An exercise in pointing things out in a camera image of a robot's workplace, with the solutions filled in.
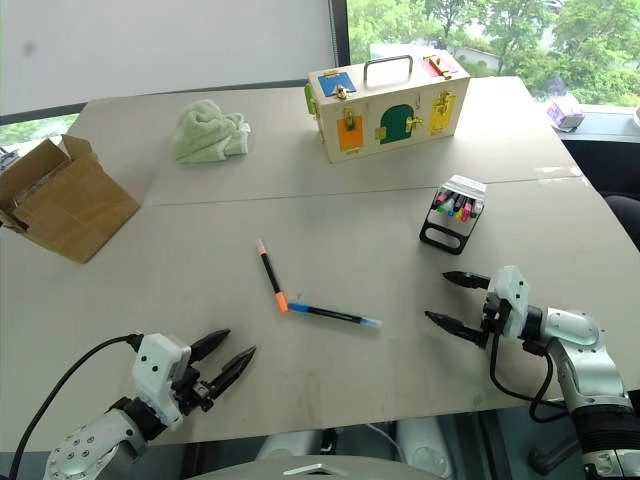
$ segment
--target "black marker holder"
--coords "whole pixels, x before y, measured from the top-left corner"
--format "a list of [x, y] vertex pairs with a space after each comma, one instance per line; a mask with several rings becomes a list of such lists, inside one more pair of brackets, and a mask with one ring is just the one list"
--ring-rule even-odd
[[[474, 199], [476, 202], [480, 201], [483, 204], [483, 208], [475, 218], [470, 218], [468, 222], [462, 222], [461, 220], [457, 220], [454, 217], [449, 217], [447, 212], [439, 212], [437, 209], [433, 210], [431, 206], [435, 202], [436, 198], [438, 198], [441, 189], [459, 193], [460, 195], [464, 195], [465, 197]], [[486, 185], [483, 183], [476, 182], [475, 180], [471, 180], [470, 178], [462, 177], [460, 175], [454, 175], [453, 177], [451, 177], [449, 181], [447, 181], [438, 190], [436, 190], [436, 193], [433, 196], [433, 200], [429, 204], [429, 212], [427, 213], [427, 217], [424, 219], [424, 223], [422, 224], [422, 228], [420, 229], [420, 240], [424, 243], [428, 243], [429, 245], [433, 245], [434, 247], [444, 250], [445, 252], [451, 253], [453, 255], [460, 255], [464, 250], [464, 247], [467, 245], [467, 241], [473, 233], [473, 230], [476, 228], [476, 224], [480, 219], [480, 215], [482, 215], [482, 212], [484, 212], [485, 192]], [[444, 219], [444, 222], [434, 223], [432, 219], [435, 219], [435, 216], [438, 216], [438, 218], [440, 218], [441, 220], [444, 217], [447, 218]], [[456, 226], [464, 226], [468, 233], [462, 233], [459, 230], [457, 231], [446, 225], [442, 225], [442, 223], [451, 223], [452, 225]], [[439, 242], [438, 240], [434, 240], [433, 238], [429, 238], [427, 236], [427, 231], [430, 229], [436, 230], [451, 238], [456, 239], [459, 243], [458, 246], [453, 247], [451, 245], [447, 245], [446, 243]]]

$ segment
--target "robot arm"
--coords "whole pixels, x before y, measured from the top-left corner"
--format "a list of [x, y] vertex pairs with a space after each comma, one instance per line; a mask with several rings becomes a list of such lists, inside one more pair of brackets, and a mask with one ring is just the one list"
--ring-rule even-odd
[[485, 348], [493, 333], [551, 356], [583, 452], [587, 479], [640, 478], [640, 422], [605, 345], [605, 330], [584, 313], [528, 304], [529, 286], [514, 266], [491, 278], [447, 272], [448, 280], [483, 288], [487, 297], [480, 330], [446, 315], [425, 312], [448, 332]]
[[237, 380], [256, 347], [236, 355], [213, 381], [200, 380], [192, 363], [227, 337], [219, 330], [189, 346], [174, 336], [145, 335], [133, 366], [137, 397], [122, 398], [96, 421], [68, 435], [49, 455], [45, 480], [107, 480], [128, 476], [150, 440], [178, 429], [195, 408], [208, 411]]

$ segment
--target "green door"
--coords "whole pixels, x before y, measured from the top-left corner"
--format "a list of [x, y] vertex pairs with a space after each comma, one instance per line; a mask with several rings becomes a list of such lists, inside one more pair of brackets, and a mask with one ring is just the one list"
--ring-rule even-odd
[[407, 118], [413, 117], [413, 108], [409, 105], [396, 105], [382, 114], [380, 127], [386, 130], [380, 144], [397, 142], [411, 136], [411, 130], [407, 132]]

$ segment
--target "orange marker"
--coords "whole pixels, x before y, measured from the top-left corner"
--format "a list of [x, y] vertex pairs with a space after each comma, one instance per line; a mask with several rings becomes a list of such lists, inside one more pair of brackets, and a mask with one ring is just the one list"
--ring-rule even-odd
[[284, 293], [282, 293], [280, 285], [278, 285], [278, 279], [276, 278], [276, 274], [273, 272], [271, 261], [269, 261], [269, 256], [267, 255], [267, 249], [264, 247], [264, 243], [260, 239], [258, 239], [258, 253], [260, 254], [260, 258], [262, 258], [264, 268], [267, 270], [267, 275], [269, 275], [269, 281], [271, 282], [273, 291], [276, 294], [276, 302], [278, 302], [278, 307], [280, 307], [280, 311], [282, 313], [287, 313], [289, 311], [287, 299], [284, 297]]

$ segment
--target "wooden box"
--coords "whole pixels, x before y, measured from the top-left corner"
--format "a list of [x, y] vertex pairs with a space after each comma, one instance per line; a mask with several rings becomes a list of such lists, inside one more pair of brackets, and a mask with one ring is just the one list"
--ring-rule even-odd
[[305, 87], [329, 161], [453, 135], [469, 74], [446, 51], [311, 72]]

